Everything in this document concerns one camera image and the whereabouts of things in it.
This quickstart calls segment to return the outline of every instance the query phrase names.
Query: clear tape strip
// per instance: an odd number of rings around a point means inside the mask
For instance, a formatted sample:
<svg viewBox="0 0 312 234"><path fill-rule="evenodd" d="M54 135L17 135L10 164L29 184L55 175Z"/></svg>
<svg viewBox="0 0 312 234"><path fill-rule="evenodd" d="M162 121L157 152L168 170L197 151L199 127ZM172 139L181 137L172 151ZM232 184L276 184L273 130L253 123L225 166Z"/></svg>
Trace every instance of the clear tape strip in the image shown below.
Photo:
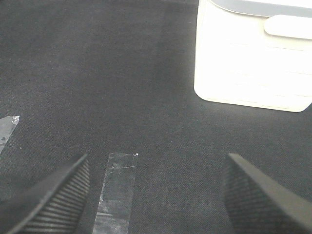
<svg viewBox="0 0 312 234"><path fill-rule="evenodd" d="M138 154L109 155L93 234L127 234Z"/></svg>
<svg viewBox="0 0 312 234"><path fill-rule="evenodd" d="M7 116L0 119L0 153L4 149L19 121L19 116Z"/></svg>

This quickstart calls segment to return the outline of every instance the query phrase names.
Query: container lid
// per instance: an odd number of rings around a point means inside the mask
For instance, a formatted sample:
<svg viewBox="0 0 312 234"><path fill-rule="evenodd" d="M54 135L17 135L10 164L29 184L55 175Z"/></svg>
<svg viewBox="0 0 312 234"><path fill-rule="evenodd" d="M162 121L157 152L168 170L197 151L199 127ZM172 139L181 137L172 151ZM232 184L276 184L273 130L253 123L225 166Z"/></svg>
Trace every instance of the container lid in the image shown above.
<svg viewBox="0 0 312 234"><path fill-rule="evenodd" d="M275 16L289 15L312 18L312 0L211 0L215 5L237 13Z"/></svg>

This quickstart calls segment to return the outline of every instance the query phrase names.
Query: textured rubber grip pad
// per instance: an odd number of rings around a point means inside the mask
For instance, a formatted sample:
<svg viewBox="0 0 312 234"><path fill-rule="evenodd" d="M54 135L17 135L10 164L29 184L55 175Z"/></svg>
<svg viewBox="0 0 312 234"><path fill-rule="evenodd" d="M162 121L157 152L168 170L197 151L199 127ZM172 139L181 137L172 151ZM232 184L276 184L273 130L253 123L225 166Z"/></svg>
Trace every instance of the textured rubber grip pad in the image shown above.
<svg viewBox="0 0 312 234"><path fill-rule="evenodd" d="M236 154L226 162L223 199L237 234L311 234L312 204Z"/></svg>
<svg viewBox="0 0 312 234"><path fill-rule="evenodd" d="M89 193L89 162L76 156L0 207L0 234L70 234Z"/></svg>

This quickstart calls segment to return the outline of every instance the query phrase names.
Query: dark gray cloth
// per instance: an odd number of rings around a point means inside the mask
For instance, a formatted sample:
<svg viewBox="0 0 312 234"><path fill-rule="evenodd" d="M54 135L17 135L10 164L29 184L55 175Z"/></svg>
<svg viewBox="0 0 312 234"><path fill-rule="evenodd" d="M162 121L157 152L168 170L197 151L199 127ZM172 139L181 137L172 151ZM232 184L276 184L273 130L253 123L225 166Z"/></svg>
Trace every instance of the dark gray cloth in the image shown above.
<svg viewBox="0 0 312 234"><path fill-rule="evenodd" d="M0 117L20 115L0 155L0 201L83 152L93 168L81 234L112 152L140 154L132 234L232 234L220 194L229 152L312 201L312 108L197 97L196 11L186 0L0 1Z"/></svg>

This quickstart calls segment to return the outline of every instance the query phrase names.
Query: transparent tape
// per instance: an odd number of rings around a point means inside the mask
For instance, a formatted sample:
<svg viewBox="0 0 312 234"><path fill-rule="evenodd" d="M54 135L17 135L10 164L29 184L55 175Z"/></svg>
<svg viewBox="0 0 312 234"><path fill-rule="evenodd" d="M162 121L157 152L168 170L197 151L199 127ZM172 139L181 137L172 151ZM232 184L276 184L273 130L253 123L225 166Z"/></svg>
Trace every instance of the transparent tape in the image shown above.
<svg viewBox="0 0 312 234"><path fill-rule="evenodd" d="M16 125L19 123L19 116L7 116L0 119L0 153L8 142Z"/></svg>
<svg viewBox="0 0 312 234"><path fill-rule="evenodd" d="M128 233L137 157L138 154L110 154L93 234Z"/></svg>

